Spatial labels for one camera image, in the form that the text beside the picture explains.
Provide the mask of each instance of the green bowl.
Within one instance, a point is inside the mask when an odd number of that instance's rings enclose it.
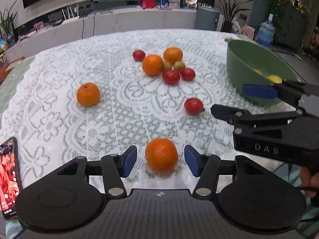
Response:
[[[266,77],[270,74],[275,74],[283,80],[298,81],[291,67],[274,52],[257,43],[237,39],[228,42],[227,73],[230,82],[241,94],[244,84],[269,85],[270,81]],[[264,107],[281,102],[279,99],[245,97]]]

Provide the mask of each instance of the round table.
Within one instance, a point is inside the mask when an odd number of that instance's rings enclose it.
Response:
[[[131,188],[181,189],[191,191],[198,180],[192,176],[183,155],[192,145],[201,154],[209,152],[233,160],[243,154],[233,148],[233,126],[216,120],[213,104],[250,110],[253,114],[287,111],[280,103],[265,109],[239,95],[229,83],[226,70],[226,37],[235,35],[202,30],[142,30],[114,33],[78,40],[39,53],[17,86],[17,92],[2,116],[1,139],[18,139],[20,176],[24,187],[72,160],[86,156],[99,160],[112,153],[122,154],[137,146],[138,158],[130,176],[123,179]],[[132,52],[162,55],[168,47],[184,52],[187,67],[195,70],[194,82],[181,80],[177,86],[162,77],[146,76]],[[101,101],[81,107],[77,89],[94,82]],[[184,102],[197,97],[206,111],[189,116]],[[145,147],[155,138],[172,140],[179,153],[175,171],[152,173],[145,160]],[[249,156],[270,170],[276,161]],[[231,182],[220,179],[219,190]],[[90,183],[103,192],[102,178]]]

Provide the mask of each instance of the cherry tomato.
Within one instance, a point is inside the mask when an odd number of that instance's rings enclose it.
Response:
[[[204,104],[197,98],[187,99],[184,103],[184,107],[189,115],[197,115],[205,111]]]
[[[145,58],[145,52],[142,51],[142,50],[135,50],[133,52],[133,58],[136,60],[136,61],[143,61],[144,58]]]
[[[174,70],[166,70],[162,74],[164,83],[168,85],[176,85],[178,84],[179,80],[181,79],[179,73]]]
[[[190,68],[184,68],[181,70],[181,78],[184,81],[193,81],[196,74],[193,69]]]

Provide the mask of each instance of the phone screen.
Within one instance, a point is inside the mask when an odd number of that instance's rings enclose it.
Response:
[[[17,140],[14,137],[0,146],[0,199],[4,218],[11,218],[16,213],[15,202],[20,192],[15,160],[17,150]]]

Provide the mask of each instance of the large blue water jug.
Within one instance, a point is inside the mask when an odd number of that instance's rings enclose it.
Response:
[[[258,35],[256,37],[256,42],[265,47],[269,47],[270,43],[274,38],[274,34],[276,32],[274,25],[272,25],[273,15],[269,15],[269,19],[267,22],[263,22],[260,25],[260,29]]]

